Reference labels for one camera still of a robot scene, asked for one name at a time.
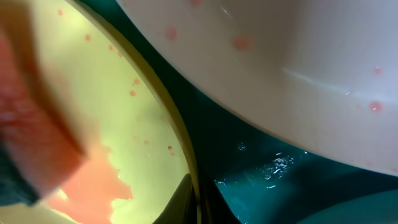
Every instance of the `scrubbing pad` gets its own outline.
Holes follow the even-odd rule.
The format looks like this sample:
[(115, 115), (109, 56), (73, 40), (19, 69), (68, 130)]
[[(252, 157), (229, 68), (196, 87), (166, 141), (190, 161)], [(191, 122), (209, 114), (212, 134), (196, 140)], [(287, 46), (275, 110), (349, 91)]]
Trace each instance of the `scrubbing pad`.
[(54, 119), (59, 116), (44, 108), (32, 97), (17, 69), (11, 41), (0, 31), (0, 194), (19, 196), (10, 202), (33, 204), (46, 197), (85, 161), (83, 150)]

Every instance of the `white bowl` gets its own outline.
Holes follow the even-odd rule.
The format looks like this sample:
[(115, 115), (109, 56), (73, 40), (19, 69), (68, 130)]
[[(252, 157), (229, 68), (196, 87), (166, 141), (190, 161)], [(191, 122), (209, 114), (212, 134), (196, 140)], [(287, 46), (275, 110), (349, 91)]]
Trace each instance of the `white bowl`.
[(117, 0), (190, 82), (315, 154), (398, 175), (389, 0)]

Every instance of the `pink residue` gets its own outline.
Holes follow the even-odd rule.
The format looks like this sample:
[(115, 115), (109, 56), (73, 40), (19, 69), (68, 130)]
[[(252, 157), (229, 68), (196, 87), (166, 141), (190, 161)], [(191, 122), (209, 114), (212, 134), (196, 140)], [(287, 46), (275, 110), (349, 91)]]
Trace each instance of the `pink residue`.
[(175, 40), (177, 38), (177, 29), (175, 27), (167, 28), (166, 38), (171, 41)]
[(376, 68), (374, 68), (373, 73), (375, 75), (382, 75), (383, 74), (383, 69), (381, 67), (376, 67)]
[(382, 104), (379, 101), (373, 101), (369, 104), (369, 110), (380, 113), (382, 111)]
[(203, 3), (203, 0), (190, 0), (192, 6), (199, 6)]
[(95, 149), (90, 156), (89, 162), (61, 187), (68, 199), (53, 197), (47, 202), (78, 223), (112, 224), (112, 201), (132, 200), (131, 188), (118, 178), (106, 150)]
[(237, 50), (246, 50), (252, 46), (252, 40), (249, 37), (238, 36), (232, 40), (232, 44)]

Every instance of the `yellow bowl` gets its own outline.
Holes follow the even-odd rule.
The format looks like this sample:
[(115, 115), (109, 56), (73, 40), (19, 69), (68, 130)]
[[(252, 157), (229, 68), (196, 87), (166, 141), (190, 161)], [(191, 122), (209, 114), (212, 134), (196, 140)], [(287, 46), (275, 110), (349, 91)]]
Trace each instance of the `yellow bowl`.
[(118, 31), (72, 0), (10, 2), (28, 9), (40, 75), (92, 156), (48, 201), (0, 209), (0, 223), (152, 223), (187, 173), (198, 189), (177, 108)]

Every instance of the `bowl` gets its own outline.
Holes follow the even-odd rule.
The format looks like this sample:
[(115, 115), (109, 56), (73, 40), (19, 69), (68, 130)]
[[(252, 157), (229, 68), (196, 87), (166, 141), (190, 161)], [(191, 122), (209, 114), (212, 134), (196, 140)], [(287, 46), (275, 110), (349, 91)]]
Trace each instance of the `bowl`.
[(32, 37), (27, 41), (33, 51), (21, 60), (24, 75), (40, 79), (90, 155), (47, 200), (32, 208), (1, 208), (1, 223), (153, 223), (186, 174), (198, 187), (192, 145), (178, 110), (118, 31), (74, 1), (1, 4), (15, 12), (2, 24), (20, 30), (15, 18), (30, 21), (24, 32), (29, 27), (31, 35), (14, 38)]
[(398, 3), (117, 0), (188, 81), (294, 146), (398, 175)]

